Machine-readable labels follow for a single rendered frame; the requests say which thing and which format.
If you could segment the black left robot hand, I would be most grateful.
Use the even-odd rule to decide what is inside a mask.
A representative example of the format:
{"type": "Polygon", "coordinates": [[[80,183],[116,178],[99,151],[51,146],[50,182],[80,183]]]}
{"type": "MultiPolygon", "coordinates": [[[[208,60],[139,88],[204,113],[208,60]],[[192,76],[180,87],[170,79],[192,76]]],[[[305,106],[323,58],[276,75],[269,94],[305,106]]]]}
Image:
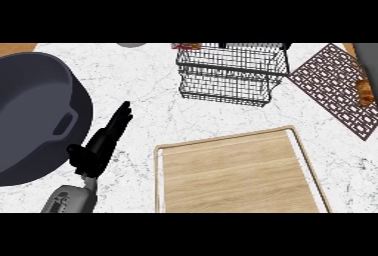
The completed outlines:
{"type": "Polygon", "coordinates": [[[69,164],[78,175],[88,178],[97,178],[102,175],[131,119],[130,102],[125,101],[116,109],[106,126],[94,133],[87,145],[71,144],[68,146],[69,164]]]}

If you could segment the pale wooden tray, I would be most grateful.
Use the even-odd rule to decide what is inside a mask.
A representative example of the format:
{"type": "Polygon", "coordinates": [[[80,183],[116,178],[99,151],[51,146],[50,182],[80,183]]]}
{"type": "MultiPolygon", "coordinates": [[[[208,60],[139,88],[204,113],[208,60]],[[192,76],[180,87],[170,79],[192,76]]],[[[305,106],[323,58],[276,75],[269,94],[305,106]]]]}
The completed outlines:
{"type": "Polygon", "coordinates": [[[153,150],[158,213],[329,213],[294,126],[153,150]]]}

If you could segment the dark grey pot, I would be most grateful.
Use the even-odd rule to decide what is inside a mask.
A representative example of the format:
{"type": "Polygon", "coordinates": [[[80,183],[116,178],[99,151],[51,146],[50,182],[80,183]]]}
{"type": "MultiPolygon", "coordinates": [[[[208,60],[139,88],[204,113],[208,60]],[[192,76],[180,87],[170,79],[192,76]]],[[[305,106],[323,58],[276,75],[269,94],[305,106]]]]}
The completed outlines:
{"type": "Polygon", "coordinates": [[[91,120],[90,95],[62,60],[41,52],[0,57],[0,187],[59,168],[91,120]]]}

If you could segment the red and yellow packet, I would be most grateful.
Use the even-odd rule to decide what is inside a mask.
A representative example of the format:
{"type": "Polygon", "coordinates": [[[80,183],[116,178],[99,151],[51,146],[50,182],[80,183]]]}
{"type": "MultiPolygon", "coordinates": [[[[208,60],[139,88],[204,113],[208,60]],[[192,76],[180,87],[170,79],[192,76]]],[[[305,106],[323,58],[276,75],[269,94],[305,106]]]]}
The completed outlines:
{"type": "Polygon", "coordinates": [[[201,43],[171,43],[171,49],[199,50],[201,43]]]}

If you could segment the brown patterned placemat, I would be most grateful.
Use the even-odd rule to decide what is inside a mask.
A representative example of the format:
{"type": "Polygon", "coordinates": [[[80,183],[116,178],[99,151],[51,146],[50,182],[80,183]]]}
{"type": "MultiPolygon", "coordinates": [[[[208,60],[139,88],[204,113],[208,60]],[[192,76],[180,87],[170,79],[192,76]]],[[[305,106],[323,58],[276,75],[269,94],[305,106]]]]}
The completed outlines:
{"type": "Polygon", "coordinates": [[[329,43],[291,72],[288,79],[366,141],[378,128],[378,105],[360,105],[356,83],[363,76],[357,59],[329,43]]]}

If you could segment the brown croissant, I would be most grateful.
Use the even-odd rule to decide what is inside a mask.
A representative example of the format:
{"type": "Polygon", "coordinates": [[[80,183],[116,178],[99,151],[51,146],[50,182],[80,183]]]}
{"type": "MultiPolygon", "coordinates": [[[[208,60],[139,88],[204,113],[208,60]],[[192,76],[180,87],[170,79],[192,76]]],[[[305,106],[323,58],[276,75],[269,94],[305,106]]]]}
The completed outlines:
{"type": "Polygon", "coordinates": [[[366,107],[375,102],[375,96],[367,80],[359,80],[356,82],[357,94],[360,99],[360,106],[366,107]]]}

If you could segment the dark grey appliance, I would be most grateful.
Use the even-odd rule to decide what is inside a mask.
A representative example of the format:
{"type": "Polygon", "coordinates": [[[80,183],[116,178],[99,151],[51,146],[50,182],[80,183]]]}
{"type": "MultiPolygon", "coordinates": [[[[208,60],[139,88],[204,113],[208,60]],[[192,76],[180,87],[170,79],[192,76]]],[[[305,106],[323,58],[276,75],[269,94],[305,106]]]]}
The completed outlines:
{"type": "Polygon", "coordinates": [[[373,95],[378,97],[378,43],[356,43],[354,52],[366,71],[373,95]]]}

